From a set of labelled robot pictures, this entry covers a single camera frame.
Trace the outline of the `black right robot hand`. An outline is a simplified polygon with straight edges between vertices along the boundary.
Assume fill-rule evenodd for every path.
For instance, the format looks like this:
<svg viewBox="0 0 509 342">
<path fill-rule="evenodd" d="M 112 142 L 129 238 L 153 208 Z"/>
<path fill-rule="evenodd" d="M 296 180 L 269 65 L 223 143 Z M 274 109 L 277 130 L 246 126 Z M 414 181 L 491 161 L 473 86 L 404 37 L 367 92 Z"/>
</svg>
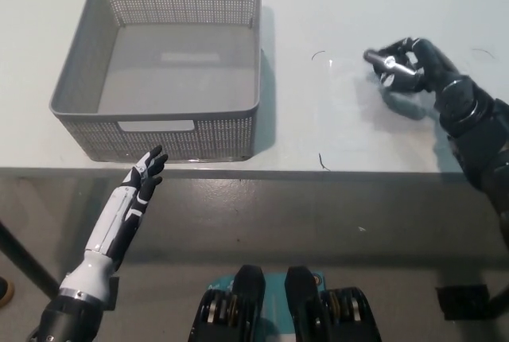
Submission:
<svg viewBox="0 0 509 342">
<path fill-rule="evenodd" d="M 434 108 L 443 119 L 460 121 L 478 109 L 476 87 L 431 41 L 406 37 L 375 52 L 373 64 L 382 81 L 401 93 L 426 91 L 435 95 Z"/>
</svg>

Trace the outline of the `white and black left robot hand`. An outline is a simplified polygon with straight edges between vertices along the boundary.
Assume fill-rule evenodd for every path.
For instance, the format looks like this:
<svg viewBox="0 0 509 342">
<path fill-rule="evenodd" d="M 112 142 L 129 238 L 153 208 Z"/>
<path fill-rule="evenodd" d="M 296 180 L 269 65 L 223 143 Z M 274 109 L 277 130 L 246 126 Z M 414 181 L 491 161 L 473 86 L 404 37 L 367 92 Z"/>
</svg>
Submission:
<svg viewBox="0 0 509 342">
<path fill-rule="evenodd" d="M 110 278 L 118 271 L 136 235 L 168 155 L 156 146 L 131 168 L 106 202 L 84 248 L 82 262 L 67 274 L 59 295 L 105 305 Z"/>
</svg>

